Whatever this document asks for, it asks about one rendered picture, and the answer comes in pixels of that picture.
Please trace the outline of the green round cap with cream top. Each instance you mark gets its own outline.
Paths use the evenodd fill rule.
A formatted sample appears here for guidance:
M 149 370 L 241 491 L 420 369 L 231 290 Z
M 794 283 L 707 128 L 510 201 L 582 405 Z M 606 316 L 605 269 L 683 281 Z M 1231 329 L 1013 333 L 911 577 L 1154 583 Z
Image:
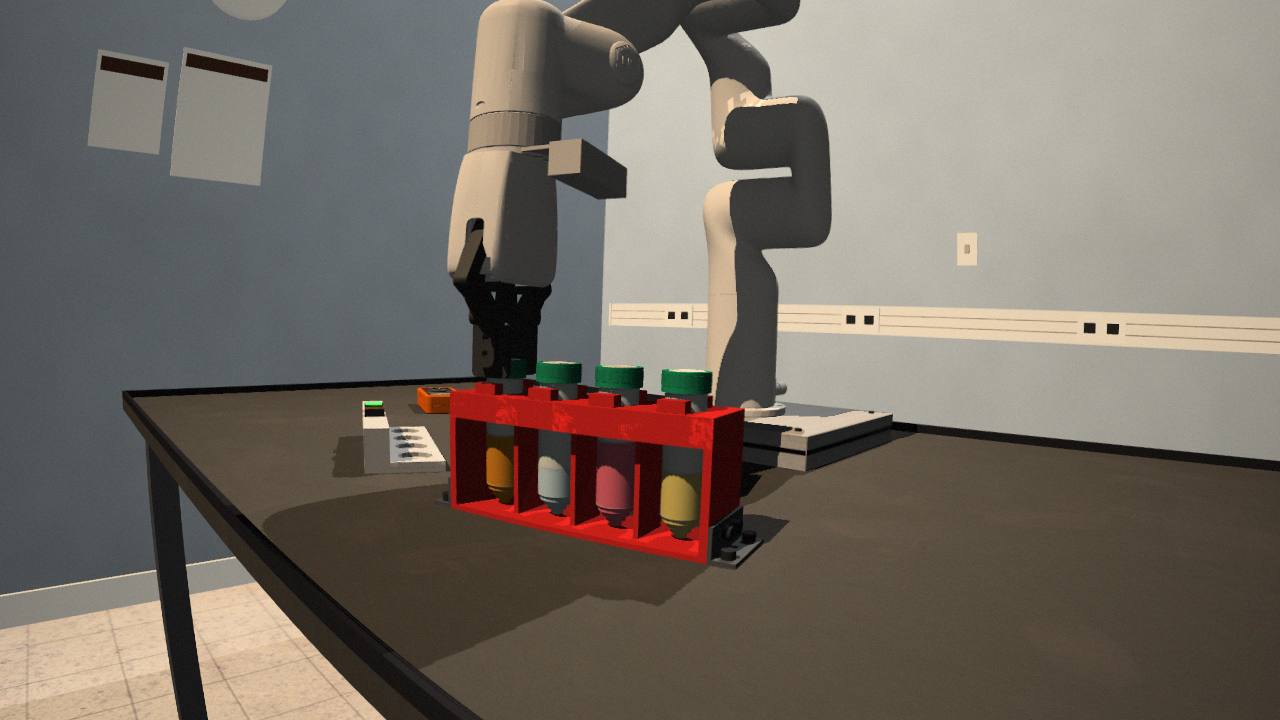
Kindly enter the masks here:
M 664 369 L 660 373 L 660 391 L 675 395 L 710 395 L 712 372 L 692 369 Z
M 536 380 L 543 383 L 580 383 L 582 363 L 541 361 L 536 363 Z
M 497 378 L 497 379 L 520 379 L 520 378 L 526 378 L 526 372 L 527 372 L 527 360 L 526 359 L 511 357 L 511 375 L 508 378 Z

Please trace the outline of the orange digital multimeter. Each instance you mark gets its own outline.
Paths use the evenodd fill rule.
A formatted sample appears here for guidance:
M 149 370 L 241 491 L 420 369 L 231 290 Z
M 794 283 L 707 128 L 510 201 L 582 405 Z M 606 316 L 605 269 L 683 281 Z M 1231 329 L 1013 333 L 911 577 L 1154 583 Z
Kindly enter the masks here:
M 451 391 L 453 388 L 419 388 L 417 404 L 428 414 L 451 414 Z

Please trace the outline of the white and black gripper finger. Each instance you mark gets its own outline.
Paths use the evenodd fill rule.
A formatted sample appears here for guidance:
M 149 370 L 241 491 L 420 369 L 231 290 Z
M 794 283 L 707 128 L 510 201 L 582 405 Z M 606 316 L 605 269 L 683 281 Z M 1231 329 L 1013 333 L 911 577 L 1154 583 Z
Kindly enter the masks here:
M 541 306 L 550 296 L 547 287 L 509 286 L 509 305 L 507 324 L 512 325 L 511 357 L 526 359 L 526 375 L 536 373 L 538 325 L 541 322 Z M 522 295 L 517 304 L 517 295 Z
M 509 283 L 485 282 L 480 274 L 486 258 L 483 246 L 484 220 L 476 219 L 453 275 L 453 284 L 468 305 L 474 324 L 472 373 L 476 377 L 511 375 L 512 325 L 504 325 L 509 305 Z M 492 292 L 497 292 L 495 300 Z

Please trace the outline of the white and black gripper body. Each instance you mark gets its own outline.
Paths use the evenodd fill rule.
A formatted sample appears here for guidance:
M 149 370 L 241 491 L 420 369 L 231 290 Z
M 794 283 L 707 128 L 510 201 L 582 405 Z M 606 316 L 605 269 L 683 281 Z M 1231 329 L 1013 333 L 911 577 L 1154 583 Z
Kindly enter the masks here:
M 518 146 L 476 149 L 465 155 L 451 217 L 452 279 L 476 219 L 483 219 L 486 258 L 480 274 L 486 275 L 485 282 L 547 287 L 554 281 L 556 179 L 541 159 L 549 156 L 524 152 Z

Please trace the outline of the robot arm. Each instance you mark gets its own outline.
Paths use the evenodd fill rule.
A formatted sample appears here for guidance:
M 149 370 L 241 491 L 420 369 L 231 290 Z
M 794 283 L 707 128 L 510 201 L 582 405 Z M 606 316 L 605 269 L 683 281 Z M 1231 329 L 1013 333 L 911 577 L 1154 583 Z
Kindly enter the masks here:
M 803 95 L 773 97 L 768 61 L 739 35 L 785 24 L 799 6 L 800 0 L 582 0 L 561 13 L 541 0 L 500 0 L 477 26 L 467 152 L 518 146 L 549 156 L 541 160 L 556 181 L 594 199 L 626 199 L 627 168 L 582 138 L 561 140 L 562 119 L 632 100 L 644 79 L 639 54 L 681 26 L 709 73 L 717 161 L 732 170 L 790 167 L 788 177 L 717 184 L 703 204 L 710 396 L 713 406 L 745 407 L 748 418 L 781 416 L 786 409 L 774 402 L 787 391 L 774 382 L 780 284 L 762 250 L 817 247 L 832 222 L 820 105 Z

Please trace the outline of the green cap with cream label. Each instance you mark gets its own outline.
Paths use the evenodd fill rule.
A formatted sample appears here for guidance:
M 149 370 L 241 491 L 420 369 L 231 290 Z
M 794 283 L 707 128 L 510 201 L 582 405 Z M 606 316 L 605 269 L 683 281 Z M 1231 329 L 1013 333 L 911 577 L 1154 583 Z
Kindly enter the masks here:
M 643 388 L 644 366 L 596 365 L 595 386 L 614 389 Z

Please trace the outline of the red tube rack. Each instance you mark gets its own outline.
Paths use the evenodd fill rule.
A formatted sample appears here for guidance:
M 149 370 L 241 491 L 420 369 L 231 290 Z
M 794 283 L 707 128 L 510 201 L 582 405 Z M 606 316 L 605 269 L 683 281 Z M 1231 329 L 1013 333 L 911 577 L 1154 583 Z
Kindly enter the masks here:
M 742 407 L 691 413 L 691 400 L 646 400 L 621 406 L 621 395 L 558 400 L 559 389 L 532 387 L 503 395 L 479 382 L 451 391 L 451 509 L 602 544 L 707 564 L 708 527 L 740 506 Z M 486 484 L 486 421 L 515 427 L 515 498 L 500 503 Z M 538 495 L 538 429 L 571 433 L 570 505 L 552 514 Z M 637 441 L 634 516 L 611 527 L 596 506 L 596 437 Z M 645 443 L 641 443 L 645 442 Z M 653 443 L 653 445 L 649 445 Z M 700 528 L 675 538 L 660 521 L 663 445 L 703 448 Z M 699 547 L 698 547 L 699 543 Z

